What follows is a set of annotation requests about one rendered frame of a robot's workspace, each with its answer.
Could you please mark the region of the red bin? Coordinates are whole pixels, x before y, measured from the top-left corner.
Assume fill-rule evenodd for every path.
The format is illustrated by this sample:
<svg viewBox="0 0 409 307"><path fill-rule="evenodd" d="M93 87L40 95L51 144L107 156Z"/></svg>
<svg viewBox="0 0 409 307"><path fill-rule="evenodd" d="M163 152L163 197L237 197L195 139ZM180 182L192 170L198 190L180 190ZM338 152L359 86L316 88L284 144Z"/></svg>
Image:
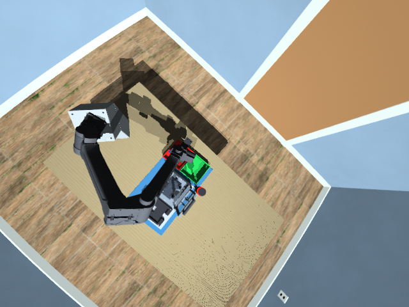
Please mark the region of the red bin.
<svg viewBox="0 0 409 307"><path fill-rule="evenodd" d="M179 139L172 145L172 147L173 147L174 145L178 145L178 144L179 144L179 145L182 144L182 142L181 142ZM171 148L172 148L172 147L171 147ZM170 148L170 149L171 149L171 148ZM167 160L168 156L170 155L170 153L169 153L170 149L163 155L163 158L166 159L166 160ZM192 151L191 149L189 149L189 148L187 148L186 150L189 150L189 151L193 152L193 151ZM194 152L193 152L193 153L194 153ZM177 168L178 170L180 170L185 163L186 163L186 161L184 161L183 163L179 162L176 168Z"/></svg>

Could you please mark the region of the green open-top bin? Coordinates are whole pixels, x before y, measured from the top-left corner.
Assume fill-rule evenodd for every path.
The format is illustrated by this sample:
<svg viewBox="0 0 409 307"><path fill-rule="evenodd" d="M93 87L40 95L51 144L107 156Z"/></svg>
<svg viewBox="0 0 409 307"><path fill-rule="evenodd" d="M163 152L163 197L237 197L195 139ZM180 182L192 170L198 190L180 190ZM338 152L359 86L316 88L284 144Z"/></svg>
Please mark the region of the green open-top bin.
<svg viewBox="0 0 409 307"><path fill-rule="evenodd" d="M210 165L207 164L198 155L195 156L192 163L187 162L186 165L180 170L186 177L191 179L195 184L197 184L204 174L208 171Z"/></svg>

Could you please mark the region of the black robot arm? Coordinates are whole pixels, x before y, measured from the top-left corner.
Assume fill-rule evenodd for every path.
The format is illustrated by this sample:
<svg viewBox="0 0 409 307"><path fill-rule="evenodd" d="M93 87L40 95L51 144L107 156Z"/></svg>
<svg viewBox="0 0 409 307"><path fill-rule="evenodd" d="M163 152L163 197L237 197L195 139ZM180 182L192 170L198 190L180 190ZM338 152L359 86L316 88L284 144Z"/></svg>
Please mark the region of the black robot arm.
<svg viewBox="0 0 409 307"><path fill-rule="evenodd" d="M93 113L88 113L83 122L75 128L73 151L85 162L102 205L105 225L144 223L148 220L179 161L193 162L196 154L186 150L192 141L186 138L181 145L178 144L142 193L126 198L119 189L97 143L106 125L106 121Z"/></svg>

